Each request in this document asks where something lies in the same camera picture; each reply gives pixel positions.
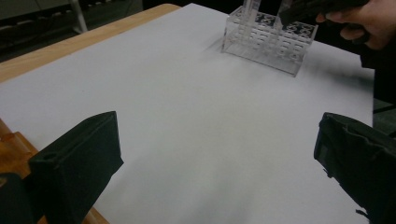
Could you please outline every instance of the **black object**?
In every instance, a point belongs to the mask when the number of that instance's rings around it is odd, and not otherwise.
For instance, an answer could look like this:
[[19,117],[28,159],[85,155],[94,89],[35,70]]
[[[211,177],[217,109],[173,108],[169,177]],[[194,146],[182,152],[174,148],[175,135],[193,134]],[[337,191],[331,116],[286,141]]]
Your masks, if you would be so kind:
[[29,198],[21,178],[13,173],[0,174],[0,223],[34,224]]
[[12,192],[0,188],[2,203],[3,192],[29,199],[18,200],[23,210],[0,207],[0,220],[18,212],[30,222],[0,223],[36,223],[43,214],[49,224],[81,223],[122,164],[116,112],[85,119],[29,160],[31,173],[23,184],[16,181]]
[[[332,11],[361,7],[368,2],[369,0],[297,0],[293,1],[290,8],[280,12],[279,17],[283,25],[288,25],[294,21],[317,16],[319,13],[326,15]],[[351,23],[348,26],[349,28],[364,30],[364,27],[358,24]],[[355,45],[364,44],[369,38],[370,34],[365,31],[362,37],[352,40],[352,43]]]
[[372,223],[395,223],[395,140],[355,119],[325,113],[314,157]]

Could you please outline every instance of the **floor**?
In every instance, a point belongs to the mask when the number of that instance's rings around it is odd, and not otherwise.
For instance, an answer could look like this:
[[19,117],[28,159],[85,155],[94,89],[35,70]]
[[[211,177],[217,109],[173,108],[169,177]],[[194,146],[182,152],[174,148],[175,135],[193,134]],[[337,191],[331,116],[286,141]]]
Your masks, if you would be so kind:
[[[142,0],[102,0],[89,5],[83,14],[91,30],[142,9]],[[46,18],[0,27],[0,62],[78,35],[73,30],[74,23],[74,14],[66,8]],[[374,102],[374,110],[387,106],[391,105],[378,100]],[[375,129],[385,134],[395,132],[396,109],[374,113],[373,124]]]

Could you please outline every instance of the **transparent plastic container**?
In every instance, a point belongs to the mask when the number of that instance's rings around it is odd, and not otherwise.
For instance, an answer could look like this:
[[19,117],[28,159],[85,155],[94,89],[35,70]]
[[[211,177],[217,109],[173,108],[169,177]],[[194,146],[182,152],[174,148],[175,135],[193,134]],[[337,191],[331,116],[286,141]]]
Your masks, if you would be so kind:
[[[253,17],[246,19],[247,14]],[[239,7],[227,19],[222,51],[297,75],[317,25],[294,22],[276,29],[279,18]]]

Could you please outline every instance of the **black cloth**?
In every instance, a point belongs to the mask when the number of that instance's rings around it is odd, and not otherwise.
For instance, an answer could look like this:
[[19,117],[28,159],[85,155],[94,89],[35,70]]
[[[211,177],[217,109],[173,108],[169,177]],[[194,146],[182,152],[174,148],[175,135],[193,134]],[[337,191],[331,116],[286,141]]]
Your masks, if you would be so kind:
[[381,50],[363,51],[361,66],[375,70],[374,98],[396,105],[396,36]]

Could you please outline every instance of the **finger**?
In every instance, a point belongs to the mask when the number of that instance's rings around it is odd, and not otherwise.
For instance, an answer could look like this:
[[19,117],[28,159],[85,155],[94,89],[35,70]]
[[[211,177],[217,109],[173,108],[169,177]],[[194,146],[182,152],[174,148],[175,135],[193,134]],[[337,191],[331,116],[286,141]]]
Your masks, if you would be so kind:
[[324,17],[324,15],[320,13],[320,14],[317,15],[316,21],[317,22],[324,22],[324,21],[326,21],[326,17]]
[[358,39],[364,36],[364,34],[365,31],[362,29],[351,29],[349,27],[342,29],[340,32],[340,36],[343,37],[345,40]]
[[326,14],[326,19],[338,23],[357,23],[362,24],[364,17],[361,15],[361,7],[353,7],[342,11],[334,11]]
[[367,45],[367,47],[369,47],[370,49],[377,49],[377,50],[384,48],[387,44],[388,44],[387,40],[375,36],[370,36],[369,41],[365,43],[365,45]]

